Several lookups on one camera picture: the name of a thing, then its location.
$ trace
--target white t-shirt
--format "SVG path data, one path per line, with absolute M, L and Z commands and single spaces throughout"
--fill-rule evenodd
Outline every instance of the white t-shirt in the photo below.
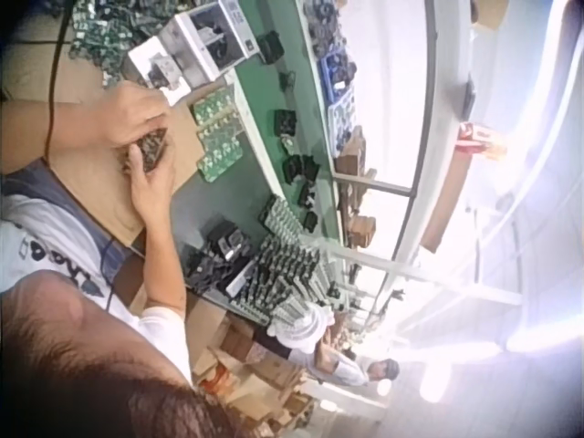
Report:
M 2 198 L 2 214 L 0 292 L 24 276 L 47 269 L 67 276 L 87 298 L 106 307 L 111 289 L 99 269 L 98 247 L 72 214 L 22 195 Z M 191 381 L 184 321 L 179 315 L 156 307 L 147 308 L 137 318 L 115 295 L 109 312 L 138 331 Z
M 336 360 L 339 361 L 339 365 L 333 374 L 317 370 L 314 364 L 314 355 L 315 353 L 306 354 L 299 349 L 293 349 L 288 360 L 306 368 L 317 379 L 333 385 L 363 386 L 369 382 L 367 372 L 342 353 L 336 352 Z

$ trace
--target white shirt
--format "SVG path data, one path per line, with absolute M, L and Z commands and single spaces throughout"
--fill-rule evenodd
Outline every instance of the white shirt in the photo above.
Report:
M 72 214 L 43 200 L 11 195 L 2 198 L 2 216 L 0 292 L 24 276 L 47 269 L 67 276 L 87 298 L 106 307 L 111 289 L 99 269 L 99 250 Z M 109 312 L 138 331 L 191 381 L 184 321 L 179 315 L 156 307 L 147 308 L 138 318 L 115 295 Z
M 369 382 L 369 375 L 357 362 L 342 353 L 336 352 L 336 354 L 336 360 L 339 361 L 339 365 L 333 374 L 317 370 L 314 364 L 315 353 L 306 354 L 299 349 L 293 349 L 288 360 L 306 368 L 317 379 L 333 385 L 363 386 Z

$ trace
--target worker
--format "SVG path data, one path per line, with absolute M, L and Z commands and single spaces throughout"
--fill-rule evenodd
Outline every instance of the worker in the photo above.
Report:
M 0 436 L 244 436 L 191 383 L 170 216 L 173 146 L 144 174 L 133 144 L 167 127 L 169 113 L 160 91 L 129 82 L 93 104 L 55 105 L 53 159 L 131 144 L 128 197 L 146 227 L 147 300 L 136 318 L 111 287 L 123 248 L 39 160 L 48 105 L 3 102 Z
M 394 381 L 400 374 L 400 364 L 393 359 L 350 359 L 346 354 L 331 347 L 330 331 L 318 341 L 313 353 L 289 349 L 265 330 L 255 330 L 254 341 L 282 359 L 289 360 L 308 370 L 318 381 L 339 386 L 364 386 L 370 381 L 389 379 Z

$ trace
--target person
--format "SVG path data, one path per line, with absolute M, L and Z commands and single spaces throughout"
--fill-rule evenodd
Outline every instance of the person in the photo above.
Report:
M 318 381 L 339 386 L 364 386 L 370 381 L 389 379 L 394 381 L 400 374 L 400 365 L 393 359 L 352 360 L 346 354 L 330 347 L 330 332 L 327 330 L 318 341 L 315 351 L 307 354 L 300 349 L 289 349 L 270 337 L 262 329 L 254 333 L 254 341 L 285 360 L 308 370 Z
M 146 228 L 139 318 L 111 284 L 125 251 L 40 161 L 46 103 L 2 105 L 0 435 L 235 437 L 239 421 L 191 383 L 186 290 L 172 240 L 174 150 L 144 174 L 133 142 L 168 126 L 158 90 L 121 83 L 58 103 L 51 156 L 130 146 L 129 198 Z

